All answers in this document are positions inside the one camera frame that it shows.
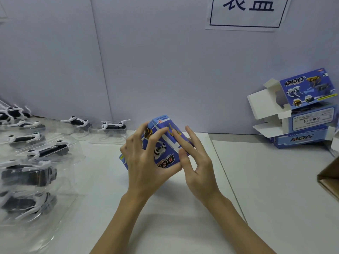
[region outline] stack of boxes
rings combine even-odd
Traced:
[[[295,145],[331,141],[338,124],[337,105],[328,101],[335,88],[324,68],[282,81],[271,79],[267,88],[248,96],[254,117],[265,123],[254,126],[279,149]],[[277,104],[283,91],[286,104]]]

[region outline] wall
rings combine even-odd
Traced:
[[[90,0],[1,0],[0,98],[34,115],[111,118]]]
[[[247,95],[320,67],[339,81],[339,0],[292,0],[278,32],[205,30],[206,0],[92,0],[116,120],[167,114],[198,132],[257,133]]]

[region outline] person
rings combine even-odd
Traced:
[[[274,254],[275,252],[247,225],[235,210],[231,201],[220,192],[214,176],[213,164],[195,133],[186,130],[195,148],[173,130],[172,133],[182,148],[179,149],[180,162],[166,169],[154,162],[154,149],[168,127],[155,132],[142,149],[142,134],[147,123],[127,138],[120,151],[128,165],[129,186],[112,221],[95,244],[90,254],[122,254],[126,251],[134,224],[147,200],[171,176],[182,168],[186,183],[193,195],[208,209],[221,227],[226,239],[238,254]],[[193,169],[187,153],[197,163]]]

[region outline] paper sign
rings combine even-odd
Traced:
[[[209,0],[206,29],[276,31],[291,0]]]

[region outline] white label panel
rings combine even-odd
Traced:
[[[293,118],[293,131],[319,126],[332,122],[334,118],[334,108],[318,110],[308,114],[296,116]]]

